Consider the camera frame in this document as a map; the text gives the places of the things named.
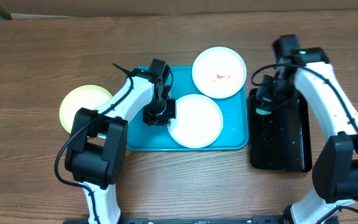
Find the green sponge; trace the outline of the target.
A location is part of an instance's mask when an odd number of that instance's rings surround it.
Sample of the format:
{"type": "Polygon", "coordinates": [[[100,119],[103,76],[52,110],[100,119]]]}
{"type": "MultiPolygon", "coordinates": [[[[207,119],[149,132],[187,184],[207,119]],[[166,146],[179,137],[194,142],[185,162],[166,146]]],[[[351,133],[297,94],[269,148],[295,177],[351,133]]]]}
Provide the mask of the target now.
{"type": "Polygon", "coordinates": [[[272,113],[272,101],[257,100],[255,112],[259,115],[268,115],[272,113]]]}

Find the yellow-green plate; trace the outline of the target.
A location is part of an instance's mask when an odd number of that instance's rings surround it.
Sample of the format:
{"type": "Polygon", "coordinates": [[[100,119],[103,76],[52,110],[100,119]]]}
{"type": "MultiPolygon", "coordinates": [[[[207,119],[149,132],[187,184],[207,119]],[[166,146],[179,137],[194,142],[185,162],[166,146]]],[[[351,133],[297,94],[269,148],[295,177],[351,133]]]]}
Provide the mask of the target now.
{"type": "Polygon", "coordinates": [[[75,88],[63,99],[59,118],[61,125],[68,133],[71,133],[76,112],[80,108],[93,110],[112,98],[112,94],[105,88],[97,85],[83,85],[75,88]]]}

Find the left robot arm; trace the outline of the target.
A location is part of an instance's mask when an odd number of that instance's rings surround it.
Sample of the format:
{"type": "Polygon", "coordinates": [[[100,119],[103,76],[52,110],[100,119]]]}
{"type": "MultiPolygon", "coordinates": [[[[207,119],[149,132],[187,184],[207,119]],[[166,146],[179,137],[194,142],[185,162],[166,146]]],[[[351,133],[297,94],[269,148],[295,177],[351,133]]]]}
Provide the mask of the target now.
{"type": "Polygon", "coordinates": [[[176,117],[170,97],[173,80],[165,61],[153,59],[144,70],[122,69],[124,86],[94,110],[80,108],[73,119],[70,138],[54,163],[57,179],[83,189],[89,209],[85,223],[119,223],[116,182],[124,167],[128,125],[138,112],[148,126],[168,126],[176,117]]]}

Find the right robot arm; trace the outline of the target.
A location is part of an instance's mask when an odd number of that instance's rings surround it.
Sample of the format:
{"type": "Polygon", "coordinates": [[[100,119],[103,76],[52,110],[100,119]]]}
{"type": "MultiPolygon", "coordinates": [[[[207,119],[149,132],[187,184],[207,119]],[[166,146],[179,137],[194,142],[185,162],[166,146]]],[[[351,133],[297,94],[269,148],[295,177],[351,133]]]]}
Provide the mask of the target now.
{"type": "Polygon", "coordinates": [[[281,215],[252,223],[337,223],[358,202],[358,112],[323,49],[303,49],[295,35],[272,45],[274,76],[250,91],[250,163],[258,169],[311,172],[313,186],[281,215]]]}

